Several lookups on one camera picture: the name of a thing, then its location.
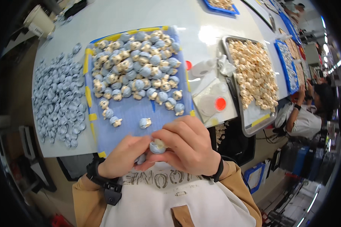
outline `black wristwatch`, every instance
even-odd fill
[[[118,177],[114,179],[108,179],[99,175],[97,168],[99,167],[99,164],[103,163],[104,161],[104,158],[93,158],[92,162],[87,165],[86,176],[92,182],[105,189],[104,193],[107,204],[115,206],[121,199],[121,189],[123,186],[117,183],[119,180]]]
[[[202,176],[205,178],[212,178],[214,180],[214,182],[217,182],[219,180],[223,170],[224,170],[224,162],[223,162],[223,159],[221,157],[220,163],[218,165],[217,173],[215,173],[212,176],[205,176],[205,175],[202,175]]]

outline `white shirt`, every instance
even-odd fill
[[[288,121],[291,112],[293,111],[293,104],[286,104],[277,115],[275,120],[275,127],[282,126],[285,120]],[[301,105],[301,110],[298,113],[297,119],[291,132],[287,132],[290,136],[303,136],[312,139],[313,136],[321,130],[322,120],[319,116],[314,115],[316,111],[315,106]]]
[[[157,162],[145,172],[123,176],[123,196],[107,205],[100,227],[174,227],[171,208],[187,205],[198,227],[255,227],[245,204],[223,184],[175,170]]]

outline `blue plastic tray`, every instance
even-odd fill
[[[283,45],[285,45],[286,47],[288,47],[286,45],[286,43],[284,42],[281,42],[280,40],[275,40],[275,43],[274,43],[274,46],[275,48],[277,49],[277,52],[278,52],[278,56],[279,56],[279,59],[280,59],[280,62],[282,63],[282,68],[283,68],[283,72],[284,72],[284,77],[285,77],[285,80],[286,80],[286,87],[288,88],[288,92],[290,95],[296,93],[299,89],[299,84],[298,84],[298,77],[297,77],[297,71],[296,71],[296,67],[294,66],[294,62],[292,61],[292,67],[293,67],[293,70],[296,72],[296,75],[295,75],[295,78],[297,79],[297,82],[296,82],[296,88],[295,89],[292,89],[291,88],[291,82],[289,81],[289,76],[288,76],[288,71],[286,69],[286,65],[285,65],[285,61],[283,59],[283,55],[282,55],[282,52],[280,51],[279,49],[279,46],[278,46],[278,43],[282,43]]]
[[[292,35],[292,40],[297,44],[297,45],[302,45],[301,39],[298,37],[298,33],[296,32],[296,30],[294,29],[291,21],[289,20],[289,18],[284,14],[284,13],[280,13],[279,14],[280,17],[282,18],[286,28],[288,29],[289,34]]]
[[[217,8],[217,7],[213,7],[212,5],[210,5],[210,3],[207,0],[203,0],[207,6],[207,8],[210,11],[216,12],[216,13],[223,13],[223,14],[228,14],[228,15],[240,15],[239,11],[237,10],[235,5],[232,5],[232,8],[234,8],[235,12],[233,11],[229,11],[226,9],[221,9],[221,8]]]
[[[251,194],[253,194],[254,192],[256,192],[256,191],[259,189],[259,187],[260,187],[261,180],[263,179],[263,174],[264,174],[264,169],[265,169],[265,163],[261,163],[261,162],[260,162],[260,163],[256,164],[256,166],[251,167],[250,169],[245,170],[245,172],[244,172],[244,178],[245,178],[245,180],[248,182],[250,174],[254,173],[255,171],[259,170],[260,168],[261,168],[261,173],[260,173],[259,182],[258,182],[257,186],[255,186],[255,187],[253,187],[253,188],[250,187],[250,193],[251,193]]]
[[[177,30],[172,26],[142,28],[127,32],[129,34],[135,34],[140,30],[147,33],[151,33],[154,30],[164,30],[165,34],[168,34],[170,37],[174,38],[176,42],[180,42]],[[97,45],[98,42],[105,39],[116,41],[120,37],[121,33],[96,39],[91,43]],[[97,152],[99,153],[100,157],[107,157],[126,135],[150,135],[153,131],[161,129],[164,124],[173,121],[178,117],[175,115],[173,110],[167,110],[164,104],[159,105],[155,101],[150,101],[146,96],[141,100],[136,100],[133,98],[133,96],[130,96],[129,98],[123,98],[121,101],[115,101],[111,98],[109,100],[109,107],[114,111],[114,116],[123,119],[119,127],[113,127],[109,120],[104,120],[104,117],[102,116],[103,109],[101,109],[99,106],[99,101],[101,98],[95,97],[94,93],[92,92],[92,54],[93,51],[90,48],[87,48],[85,51],[84,74],[86,83],[86,99],[89,106],[90,126],[97,146]],[[180,62],[182,62],[182,64],[178,68],[178,72],[175,74],[175,76],[178,76],[180,79],[178,88],[172,88],[172,90],[168,92],[168,95],[171,96],[175,90],[182,90],[183,97],[177,103],[184,104],[185,110],[183,115],[193,115],[194,111],[192,106],[192,96],[188,87],[188,75],[185,69],[182,51],[178,52],[178,54],[173,54],[172,57],[177,58]],[[140,129],[139,120],[141,118],[150,118],[152,124],[146,129]]]

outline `worker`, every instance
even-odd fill
[[[128,135],[103,162],[88,165],[88,173],[73,185],[78,227],[261,226],[240,167],[212,149],[198,118],[177,118],[151,136],[168,147],[164,153],[149,152],[150,136]],[[134,164],[143,153],[146,161]],[[105,195],[106,201],[104,184],[96,178],[119,180],[122,186],[112,183],[114,196]]]
[[[331,86],[326,83],[314,87],[307,80],[308,95],[305,100],[305,85],[299,87],[296,104],[291,102],[281,107],[275,119],[275,127],[284,130],[290,136],[302,136],[312,139],[327,120],[331,120],[335,107],[335,97]]]
[[[298,24],[304,14],[305,6],[302,3],[298,5],[291,2],[286,2],[283,5],[284,11]]]

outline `ceiling light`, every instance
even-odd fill
[[[325,21],[323,20],[323,17],[321,17],[321,19],[322,19],[323,27],[326,28]]]

